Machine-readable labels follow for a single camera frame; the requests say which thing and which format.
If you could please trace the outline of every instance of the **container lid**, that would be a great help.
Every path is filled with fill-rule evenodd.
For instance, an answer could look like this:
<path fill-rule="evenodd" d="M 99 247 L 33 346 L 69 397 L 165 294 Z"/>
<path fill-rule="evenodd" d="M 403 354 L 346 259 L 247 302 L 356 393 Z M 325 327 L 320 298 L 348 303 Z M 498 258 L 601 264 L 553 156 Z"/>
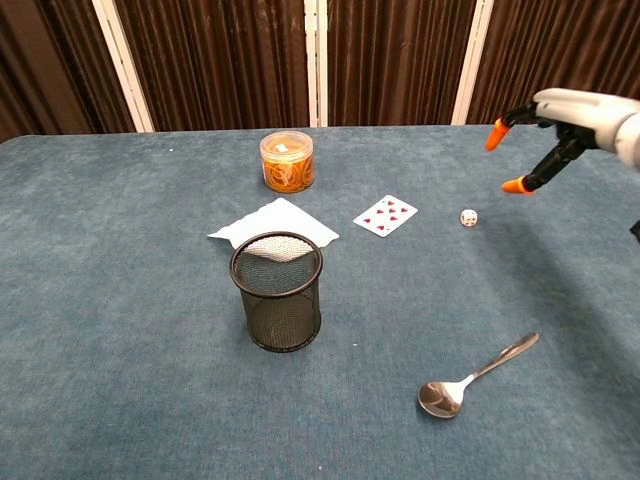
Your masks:
<path fill-rule="evenodd" d="M 271 162 L 295 162 L 313 152 L 313 140 L 302 132 L 272 133 L 260 142 L 262 157 Z"/>

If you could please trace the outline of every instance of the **spoon handle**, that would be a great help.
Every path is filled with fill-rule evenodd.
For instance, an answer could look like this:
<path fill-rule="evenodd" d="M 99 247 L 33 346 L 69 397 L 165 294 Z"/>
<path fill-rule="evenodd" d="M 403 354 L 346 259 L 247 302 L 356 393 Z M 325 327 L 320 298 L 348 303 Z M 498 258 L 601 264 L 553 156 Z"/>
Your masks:
<path fill-rule="evenodd" d="M 473 373 L 473 378 L 476 379 L 481 375 L 493 370 L 498 365 L 502 365 L 507 360 L 511 360 L 514 357 L 517 357 L 521 353 L 529 350 L 533 345 L 540 339 L 540 334 L 538 333 L 530 333 L 525 337 L 522 337 L 513 345 L 509 345 L 507 348 L 500 352 L 496 358 L 487 363 L 484 367 L 482 367 L 477 372 Z"/>

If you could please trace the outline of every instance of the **orange fingertip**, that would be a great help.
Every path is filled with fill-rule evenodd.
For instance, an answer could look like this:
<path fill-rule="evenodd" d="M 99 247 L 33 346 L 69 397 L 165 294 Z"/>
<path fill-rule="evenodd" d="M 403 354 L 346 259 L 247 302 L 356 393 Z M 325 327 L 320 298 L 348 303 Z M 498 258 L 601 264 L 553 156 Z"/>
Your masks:
<path fill-rule="evenodd" d="M 524 176 L 508 180 L 502 184 L 502 191 L 505 193 L 518 193 L 520 195 L 533 195 L 534 192 L 524 188 L 522 180 Z"/>
<path fill-rule="evenodd" d="M 496 123 L 493 125 L 493 130 L 489 134 L 489 138 L 487 138 L 487 143 L 485 143 L 484 148 L 491 152 L 496 149 L 502 139 L 509 133 L 509 127 L 507 127 L 504 123 L 502 123 L 502 119 L 496 120 Z"/>

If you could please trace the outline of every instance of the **robotic arm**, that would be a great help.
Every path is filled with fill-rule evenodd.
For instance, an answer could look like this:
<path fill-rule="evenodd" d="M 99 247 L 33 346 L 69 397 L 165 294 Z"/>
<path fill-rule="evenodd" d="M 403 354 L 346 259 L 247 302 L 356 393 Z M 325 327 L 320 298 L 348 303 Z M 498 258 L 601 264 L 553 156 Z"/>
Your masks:
<path fill-rule="evenodd" d="M 559 143 L 528 175 L 502 185 L 507 193 L 533 194 L 586 149 L 601 148 L 640 171 L 640 102 L 614 95 L 549 88 L 496 120 L 485 148 L 494 150 L 517 123 L 556 125 Z"/>

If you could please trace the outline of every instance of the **rubber band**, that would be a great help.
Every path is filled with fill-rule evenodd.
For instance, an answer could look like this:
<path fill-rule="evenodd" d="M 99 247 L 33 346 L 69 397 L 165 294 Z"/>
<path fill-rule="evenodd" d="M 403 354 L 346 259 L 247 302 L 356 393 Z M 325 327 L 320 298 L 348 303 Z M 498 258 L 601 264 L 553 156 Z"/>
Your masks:
<path fill-rule="evenodd" d="M 272 162 L 263 158 L 262 169 L 266 184 L 282 193 L 300 192 L 315 179 L 313 155 L 290 163 Z"/>

